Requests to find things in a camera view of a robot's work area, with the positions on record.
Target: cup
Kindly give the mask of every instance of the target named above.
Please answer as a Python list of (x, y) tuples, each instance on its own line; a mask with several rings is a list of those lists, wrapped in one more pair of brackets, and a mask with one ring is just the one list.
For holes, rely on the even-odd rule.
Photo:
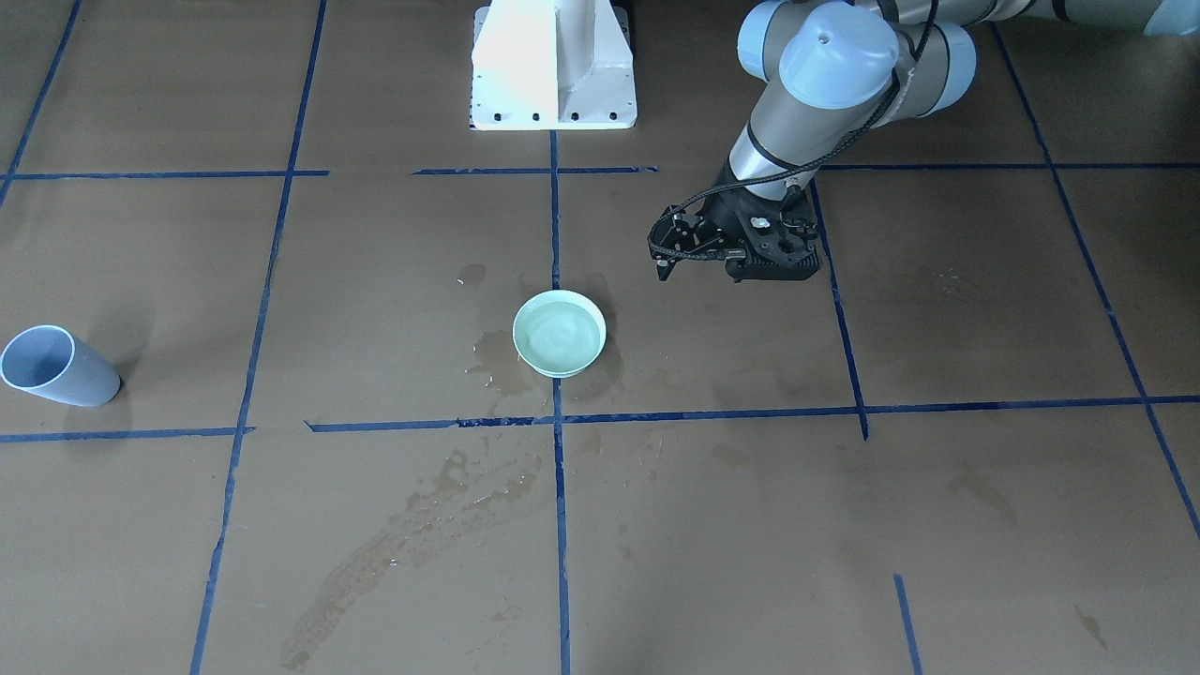
[(600, 356), (605, 338), (600, 309), (574, 291), (538, 293), (512, 319), (517, 354), (546, 377), (582, 372)]
[(72, 406), (107, 404), (121, 378), (104, 357), (65, 328), (35, 325), (0, 353), (0, 378), (13, 389)]

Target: light blue joint cap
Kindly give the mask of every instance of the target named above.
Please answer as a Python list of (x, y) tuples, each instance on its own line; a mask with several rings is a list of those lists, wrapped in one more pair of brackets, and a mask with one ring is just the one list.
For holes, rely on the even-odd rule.
[(882, 17), (827, 2), (812, 10), (784, 48), (779, 79), (797, 101), (840, 110), (883, 90), (899, 58), (896, 35)]
[(1146, 35), (1192, 35), (1200, 30), (1200, 0), (1163, 0), (1146, 23)]
[(946, 88), (942, 89), (942, 96), (928, 113), (918, 115), (922, 118), (953, 106), (967, 92), (971, 83), (974, 82), (976, 50), (974, 42), (971, 41), (971, 35), (958, 24), (937, 22), (934, 25), (946, 36), (949, 70), (946, 73)]
[(775, 10), (787, 0), (767, 0), (760, 2), (757, 7), (750, 10), (745, 20), (742, 22), (742, 30), (738, 31), (738, 60), (742, 67), (758, 79), (767, 80), (767, 71), (762, 65), (762, 53), (767, 44), (767, 29), (770, 19), (775, 17)]

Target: white plastic mount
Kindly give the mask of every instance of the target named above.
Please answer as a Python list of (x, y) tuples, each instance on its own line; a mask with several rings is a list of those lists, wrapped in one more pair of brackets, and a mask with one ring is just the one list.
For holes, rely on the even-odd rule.
[(628, 16), (608, 0), (492, 0), (475, 12), (472, 126), (634, 126), (629, 44)]

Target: light green bowl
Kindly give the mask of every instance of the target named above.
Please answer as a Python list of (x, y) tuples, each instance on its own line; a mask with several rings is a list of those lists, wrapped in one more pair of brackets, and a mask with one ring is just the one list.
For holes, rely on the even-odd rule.
[(521, 359), (546, 377), (578, 375), (604, 350), (606, 327), (595, 303), (574, 291), (529, 298), (512, 319)]

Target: black cable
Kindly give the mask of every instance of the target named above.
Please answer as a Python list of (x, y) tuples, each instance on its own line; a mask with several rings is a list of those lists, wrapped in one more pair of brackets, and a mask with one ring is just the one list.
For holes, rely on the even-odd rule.
[[(922, 29), (922, 31), (920, 31), (920, 41), (917, 42), (917, 50), (913, 52), (913, 67), (914, 68), (917, 67), (917, 64), (920, 62), (920, 56), (925, 53), (925, 44), (929, 42), (929, 36), (930, 36), (930, 34), (934, 30), (934, 22), (936, 19), (937, 19), (937, 0), (930, 0), (930, 2), (929, 2), (929, 17), (925, 19), (925, 28)], [(716, 195), (718, 192), (726, 192), (726, 191), (730, 191), (730, 190), (737, 190), (738, 187), (749, 187), (751, 185), (762, 185), (763, 183), (774, 183), (776, 180), (786, 180), (786, 179), (788, 179), (788, 178), (791, 178), (793, 175), (797, 175), (797, 174), (800, 174), (800, 173), (804, 173), (804, 172), (808, 172), (808, 171), (814, 171), (816, 168), (820, 168), (822, 165), (824, 165), (829, 160), (833, 160), (838, 155), (845, 153), (847, 149), (850, 149), (851, 145), (853, 145), (854, 143), (857, 143), (859, 138), (862, 138), (868, 131), (870, 131), (871, 127), (875, 126), (875, 123), (880, 121), (883, 118), (883, 115), (888, 112), (888, 109), (892, 107), (892, 103), (895, 101), (896, 96), (900, 94), (900, 88), (901, 88), (900, 79), (895, 76), (895, 72), (893, 72), (893, 74), (892, 74), (892, 86), (888, 88), (888, 92), (883, 96), (883, 100), (880, 101), (880, 104), (875, 107), (875, 110), (871, 113), (871, 117), (869, 117), (866, 119), (866, 121), (863, 123), (862, 126), (859, 126), (854, 131), (852, 131), (848, 135), (846, 135), (838, 143), (838, 145), (835, 145), (832, 150), (829, 150), (824, 155), (822, 155), (821, 157), (817, 157), (816, 160), (812, 160), (811, 162), (809, 162), (806, 165), (798, 166), (796, 168), (787, 169), (787, 171), (784, 171), (784, 172), (780, 172), (780, 173), (776, 173), (776, 174), (764, 175), (764, 177), (761, 177), (761, 178), (748, 178), (748, 179), (744, 179), (744, 180), (736, 180), (733, 183), (726, 183), (726, 184), (722, 184), (722, 185), (714, 185), (713, 187), (709, 187), (708, 190), (704, 190), (702, 192), (697, 192), (697, 193), (692, 195), (691, 197), (684, 199), (684, 202), (682, 204), (679, 204), (677, 207), (672, 207), (671, 209), (667, 209), (666, 213), (664, 213), (661, 216), (659, 216), (659, 220), (654, 221), (654, 225), (650, 227), (650, 234), (646, 235), (646, 243), (649, 245), (650, 250), (654, 251), (655, 253), (660, 253), (660, 255), (664, 255), (664, 256), (670, 256), (672, 258), (688, 259), (688, 261), (713, 261), (713, 259), (718, 259), (715, 257), (715, 253), (685, 253), (683, 251), (677, 251), (674, 249), (667, 249), (666, 246), (661, 246), (659, 244), (655, 244), (650, 239), (650, 237), (653, 235), (654, 229), (656, 229), (660, 225), (662, 225), (664, 221), (672, 220), (672, 219), (674, 219), (674, 216), (677, 216), (677, 215), (679, 215), (682, 213), (685, 213), (688, 210), (688, 207), (695, 204), (696, 202), (698, 202), (698, 201), (701, 201), (701, 199), (703, 199), (706, 197), (710, 197), (713, 195)]]

